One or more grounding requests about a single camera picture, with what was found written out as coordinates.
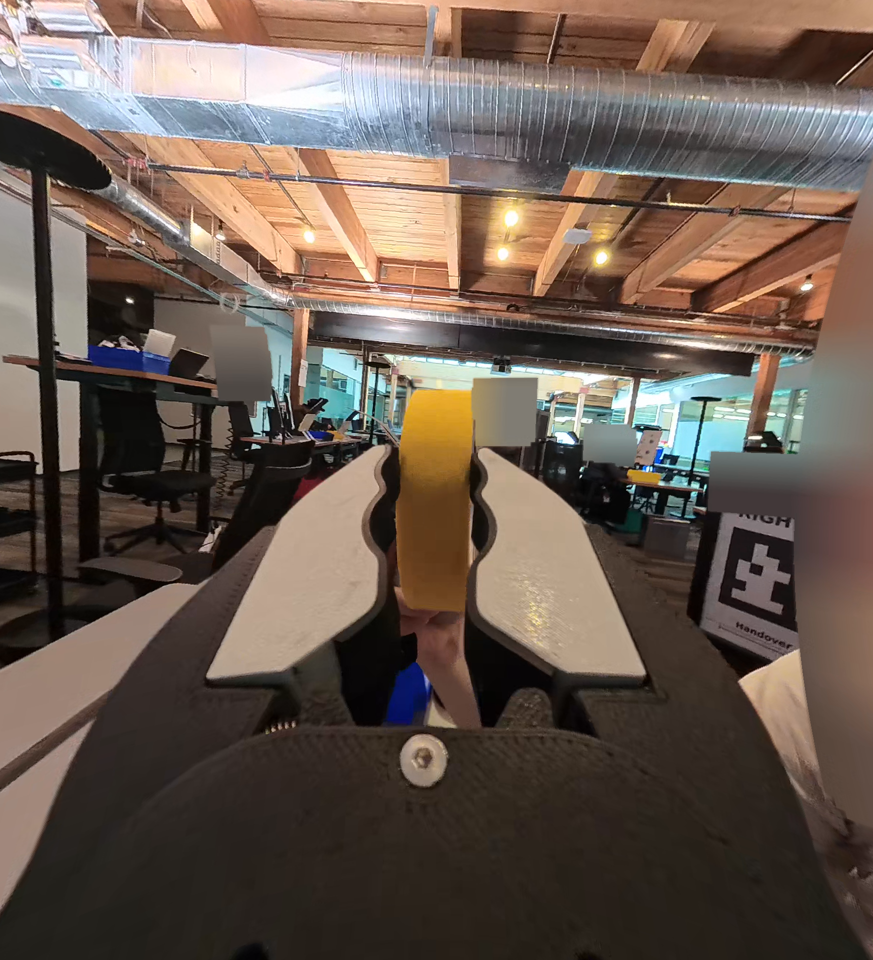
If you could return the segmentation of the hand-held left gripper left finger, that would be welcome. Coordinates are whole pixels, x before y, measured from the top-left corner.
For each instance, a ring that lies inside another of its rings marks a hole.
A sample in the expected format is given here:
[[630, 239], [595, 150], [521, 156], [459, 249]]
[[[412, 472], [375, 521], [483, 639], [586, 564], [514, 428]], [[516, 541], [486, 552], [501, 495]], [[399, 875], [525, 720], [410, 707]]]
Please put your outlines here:
[[289, 687], [381, 613], [395, 547], [396, 448], [376, 445], [276, 526], [211, 661], [215, 687]]

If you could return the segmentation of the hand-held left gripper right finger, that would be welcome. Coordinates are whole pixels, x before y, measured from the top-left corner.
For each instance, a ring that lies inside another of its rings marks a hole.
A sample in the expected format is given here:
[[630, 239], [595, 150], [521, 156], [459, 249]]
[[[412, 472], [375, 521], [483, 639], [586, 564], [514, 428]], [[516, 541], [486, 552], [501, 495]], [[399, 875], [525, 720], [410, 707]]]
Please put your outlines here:
[[466, 611], [556, 687], [639, 687], [647, 668], [581, 517], [487, 447], [472, 464]]

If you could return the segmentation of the yellow tape roll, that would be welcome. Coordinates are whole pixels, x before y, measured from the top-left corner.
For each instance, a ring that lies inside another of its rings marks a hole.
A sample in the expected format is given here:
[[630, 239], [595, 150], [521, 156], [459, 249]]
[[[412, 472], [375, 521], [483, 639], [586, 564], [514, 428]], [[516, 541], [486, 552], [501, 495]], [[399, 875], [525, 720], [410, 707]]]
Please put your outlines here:
[[474, 419], [467, 390], [419, 390], [399, 445], [396, 556], [406, 605], [461, 614], [470, 566]]

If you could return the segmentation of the blue plastic bin with tag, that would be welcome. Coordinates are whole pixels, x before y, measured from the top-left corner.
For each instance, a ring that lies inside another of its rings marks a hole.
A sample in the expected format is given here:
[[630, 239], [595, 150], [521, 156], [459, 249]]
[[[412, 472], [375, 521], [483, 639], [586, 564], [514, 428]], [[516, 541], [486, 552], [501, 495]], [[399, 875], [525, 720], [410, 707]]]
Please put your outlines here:
[[384, 724], [388, 726], [422, 726], [431, 699], [431, 684], [416, 662], [401, 670], [387, 704]]

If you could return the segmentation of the person's right forearm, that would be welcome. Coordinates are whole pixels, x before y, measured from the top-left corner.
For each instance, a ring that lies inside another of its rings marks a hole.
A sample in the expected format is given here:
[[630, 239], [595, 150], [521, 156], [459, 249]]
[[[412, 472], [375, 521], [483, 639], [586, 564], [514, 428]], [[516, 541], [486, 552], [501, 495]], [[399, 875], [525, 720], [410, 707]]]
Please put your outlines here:
[[462, 611], [413, 609], [400, 601], [403, 637], [414, 635], [417, 662], [430, 681], [445, 714], [462, 729], [482, 726], [465, 656], [466, 615]]

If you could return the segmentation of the wooden standing desk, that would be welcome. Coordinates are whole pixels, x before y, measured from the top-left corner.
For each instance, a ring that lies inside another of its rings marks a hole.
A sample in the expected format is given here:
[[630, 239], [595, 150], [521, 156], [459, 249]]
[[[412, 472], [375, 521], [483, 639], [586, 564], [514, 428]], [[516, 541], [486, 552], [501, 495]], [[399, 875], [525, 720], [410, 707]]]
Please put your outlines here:
[[38, 462], [42, 468], [43, 546], [47, 577], [63, 576], [61, 468], [59, 454], [59, 381], [79, 387], [77, 418], [77, 534], [78, 558], [100, 556], [100, 489], [98, 439], [99, 388], [133, 393], [150, 393], [156, 402], [182, 403], [195, 408], [195, 459], [198, 471], [212, 466], [213, 409], [222, 405], [216, 387], [200, 379], [178, 379], [167, 375], [94, 366], [83, 360], [55, 359], [50, 372], [43, 371], [37, 357], [6, 354], [2, 363], [35, 372], [38, 380], [39, 443]]

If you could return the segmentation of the grey desk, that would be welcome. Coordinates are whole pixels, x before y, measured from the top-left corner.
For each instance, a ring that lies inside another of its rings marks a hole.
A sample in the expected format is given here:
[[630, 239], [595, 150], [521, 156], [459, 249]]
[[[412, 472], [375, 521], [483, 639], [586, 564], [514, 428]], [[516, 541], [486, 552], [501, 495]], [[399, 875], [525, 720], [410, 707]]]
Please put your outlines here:
[[22, 902], [50, 918], [67, 902], [114, 824], [107, 798], [122, 775], [114, 751], [86, 762], [108, 696], [192, 598], [197, 584], [161, 587], [0, 669], [0, 915]]

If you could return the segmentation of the framed marker sign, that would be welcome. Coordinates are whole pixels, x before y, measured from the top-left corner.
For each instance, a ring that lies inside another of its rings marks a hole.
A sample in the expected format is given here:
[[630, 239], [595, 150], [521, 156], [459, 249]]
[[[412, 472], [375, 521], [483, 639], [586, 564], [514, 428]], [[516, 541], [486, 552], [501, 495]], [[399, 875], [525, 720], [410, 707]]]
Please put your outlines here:
[[687, 615], [711, 640], [771, 663], [799, 648], [790, 517], [702, 518]]

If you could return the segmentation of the black office chair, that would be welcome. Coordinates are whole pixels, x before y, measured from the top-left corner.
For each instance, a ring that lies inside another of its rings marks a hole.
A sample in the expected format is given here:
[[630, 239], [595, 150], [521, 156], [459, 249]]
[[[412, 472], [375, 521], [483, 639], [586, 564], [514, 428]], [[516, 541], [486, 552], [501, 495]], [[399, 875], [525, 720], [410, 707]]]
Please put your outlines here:
[[199, 532], [170, 524], [164, 509], [178, 513], [183, 498], [209, 494], [214, 487], [213, 474], [164, 467], [166, 440], [153, 394], [101, 387], [96, 396], [103, 438], [97, 487], [155, 509], [150, 524], [107, 536], [102, 542], [103, 554], [124, 554], [146, 541], [185, 554], [187, 549], [179, 537]]

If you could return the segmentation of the blue storage bin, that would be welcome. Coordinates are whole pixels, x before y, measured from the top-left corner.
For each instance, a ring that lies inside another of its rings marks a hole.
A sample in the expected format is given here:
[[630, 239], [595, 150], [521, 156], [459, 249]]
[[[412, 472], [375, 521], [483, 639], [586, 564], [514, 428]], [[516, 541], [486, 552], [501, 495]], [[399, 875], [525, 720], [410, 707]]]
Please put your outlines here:
[[87, 359], [100, 368], [159, 376], [168, 376], [171, 366], [170, 357], [165, 355], [103, 344], [88, 345]]

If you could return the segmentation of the black floor lamp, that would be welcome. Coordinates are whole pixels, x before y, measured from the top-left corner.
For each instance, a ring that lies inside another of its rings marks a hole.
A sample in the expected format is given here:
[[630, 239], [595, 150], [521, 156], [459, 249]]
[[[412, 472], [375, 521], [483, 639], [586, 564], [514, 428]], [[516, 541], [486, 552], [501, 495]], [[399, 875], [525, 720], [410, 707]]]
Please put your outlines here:
[[79, 630], [86, 619], [63, 599], [62, 504], [55, 293], [50, 181], [84, 191], [107, 189], [112, 174], [83, 144], [35, 121], [0, 110], [0, 163], [30, 174], [40, 439], [43, 466], [46, 607], [0, 626], [0, 662], [21, 660]]

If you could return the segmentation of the silver ventilation duct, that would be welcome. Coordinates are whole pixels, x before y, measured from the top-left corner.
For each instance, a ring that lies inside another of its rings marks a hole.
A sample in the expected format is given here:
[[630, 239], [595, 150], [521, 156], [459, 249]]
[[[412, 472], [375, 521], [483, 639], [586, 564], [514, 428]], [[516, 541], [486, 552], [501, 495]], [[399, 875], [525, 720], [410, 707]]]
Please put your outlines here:
[[134, 37], [0, 38], [0, 105], [87, 129], [853, 192], [873, 89]]

